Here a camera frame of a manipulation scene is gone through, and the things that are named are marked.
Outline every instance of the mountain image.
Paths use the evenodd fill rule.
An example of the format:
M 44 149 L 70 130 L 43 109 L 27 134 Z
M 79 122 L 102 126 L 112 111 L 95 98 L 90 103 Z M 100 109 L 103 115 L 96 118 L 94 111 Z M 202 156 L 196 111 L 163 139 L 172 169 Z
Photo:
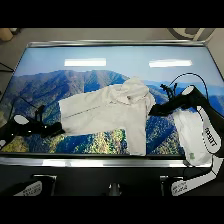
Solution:
M 0 104 L 0 125 L 3 125 L 12 107 L 12 101 L 22 96 L 28 102 L 39 107 L 45 105 L 43 122 L 53 124 L 60 122 L 58 101 L 74 94 L 91 92 L 108 85 L 123 84 L 129 77 L 113 71 L 76 72 L 59 70 L 36 75 L 14 76 Z M 166 93 L 159 87 L 161 83 L 145 82 L 155 97 L 156 103 L 168 101 Z M 224 95 L 212 95 L 209 98 L 214 108 L 224 112 Z M 13 114 L 34 117 L 35 108 L 21 99 L 14 104 Z M 146 123 L 147 154 L 184 154 L 179 145 L 178 133 L 172 116 L 151 116 Z M 127 154 L 127 141 L 124 130 L 97 133 L 94 135 L 69 136 L 42 139 L 39 135 L 16 137 L 4 147 L 6 152 L 36 152 L 64 154 Z

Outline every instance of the screen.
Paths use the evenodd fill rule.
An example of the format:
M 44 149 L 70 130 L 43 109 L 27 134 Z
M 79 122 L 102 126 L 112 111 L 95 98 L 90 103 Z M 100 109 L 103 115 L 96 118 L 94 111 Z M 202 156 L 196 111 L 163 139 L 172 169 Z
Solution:
M 8 120 L 12 102 L 22 96 L 39 107 L 45 105 L 43 122 L 60 122 L 58 101 L 74 94 L 123 84 L 138 77 L 155 98 L 168 101 L 160 85 L 169 85 L 183 73 L 200 75 L 207 86 L 211 106 L 224 115 L 224 82 L 205 47 L 100 46 L 27 48 L 0 104 L 0 126 Z M 204 95 L 203 82 L 196 76 L 182 76 L 176 93 L 195 85 Z M 35 108 L 19 99 L 13 114 L 34 117 Z M 125 130 L 54 138 L 17 136 L 2 152 L 64 154 L 128 154 Z M 147 155 L 183 155 L 172 115 L 150 116 L 146 122 Z

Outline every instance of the folded white cloth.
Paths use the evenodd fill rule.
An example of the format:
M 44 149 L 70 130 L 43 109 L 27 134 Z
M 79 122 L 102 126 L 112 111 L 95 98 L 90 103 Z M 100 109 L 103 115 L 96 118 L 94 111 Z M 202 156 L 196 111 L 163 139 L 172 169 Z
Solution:
M 145 125 L 155 99 L 138 78 L 59 101 L 62 128 L 77 136 L 124 129 L 131 155 L 146 154 Z
M 203 121 L 200 115 L 180 110 L 173 113 L 173 118 L 186 160 L 193 166 L 211 161 L 212 155 L 208 153 L 202 136 Z

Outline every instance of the table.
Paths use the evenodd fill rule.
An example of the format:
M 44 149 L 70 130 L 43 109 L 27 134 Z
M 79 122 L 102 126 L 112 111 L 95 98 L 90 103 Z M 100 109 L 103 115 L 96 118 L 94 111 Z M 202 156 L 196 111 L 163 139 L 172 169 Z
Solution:
M 74 66 L 77 59 L 91 66 Z M 0 126 L 11 109 L 12 100 L 20 95 L 35 106 L 46 105 L 44 122 L 60 121 L 58 101 L 74 94 L 95 91 L 112 84 L 122 84 L 138 76 L 156 99 L 168 100 L 161 84 L 169 84 L 178 75 L 193 72 L 206 82 L 211 105 L 224 114 L 224 83 L 214 60 L 202 42 L 191 41 L 76 41 L 29 43 L 0 104 Z M 203 83 L 194 76 L 178 81 L 177 93 L 194 84 L 205 93 Z M 18 101 L 14 114 L 32 116 L 34 109 Z M 150 117 L 146 124 L 147 157 L 128 156 L 124 130 L 94 135 L 41 139 L 16 137 L 0 157 L 2 164 L 27 163 L 46 166 L 184 166 L 184 150 L 179 144 L 172 116 Z M 107 159 L 96 156 L 105 155 Z

